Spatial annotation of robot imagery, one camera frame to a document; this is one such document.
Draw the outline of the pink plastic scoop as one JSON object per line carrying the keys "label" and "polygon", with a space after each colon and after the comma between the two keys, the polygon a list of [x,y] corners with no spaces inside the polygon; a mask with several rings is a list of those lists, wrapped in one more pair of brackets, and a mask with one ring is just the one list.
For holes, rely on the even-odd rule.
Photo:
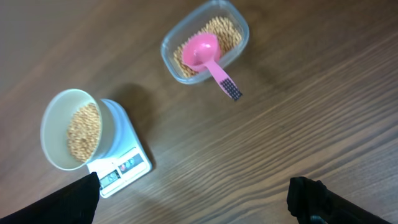
{"label": "pink plastic scoop", "polygon": [[182,62],[196,72],[208,70],[220,88],[234,101],[243,95],[234,81],[218,65],[221,49],[215,34],[197,34],[182,50]]}

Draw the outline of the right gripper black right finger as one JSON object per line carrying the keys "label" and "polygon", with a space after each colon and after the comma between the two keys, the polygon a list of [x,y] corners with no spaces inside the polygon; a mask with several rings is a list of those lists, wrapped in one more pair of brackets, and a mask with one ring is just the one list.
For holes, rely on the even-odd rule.
{"label": "right gripper black right finger", "polygon": [[321,181],[306,177],[290,179],[287,206],[300,224],[390,224],[328,190]]}

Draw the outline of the white bowl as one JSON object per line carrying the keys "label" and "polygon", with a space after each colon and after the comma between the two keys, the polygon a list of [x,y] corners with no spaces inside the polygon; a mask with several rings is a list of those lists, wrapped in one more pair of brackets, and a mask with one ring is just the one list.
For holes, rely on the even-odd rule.
{"label": "white bowl", "polygon": [[[98,111],[99,138],[89,158],[79,161],[69,150],[67,131],[73,115],[90,103]],[[96,100],[79,89],[68,89],[57,94],[47,106],[40,126],[40,142],[47,160],[56,168],[67,171],[77,170],[103,158],[111,149],[115,135],[115,121],[104,101]]]}

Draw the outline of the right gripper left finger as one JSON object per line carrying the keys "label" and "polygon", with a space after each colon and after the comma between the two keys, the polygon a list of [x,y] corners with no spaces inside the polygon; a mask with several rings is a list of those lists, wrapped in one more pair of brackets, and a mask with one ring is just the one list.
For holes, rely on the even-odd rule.
{"label": "right gripper left finger", "polygon": [[100,180],[96,172],[1,218],[1,223],[92,224],[100,199]]}

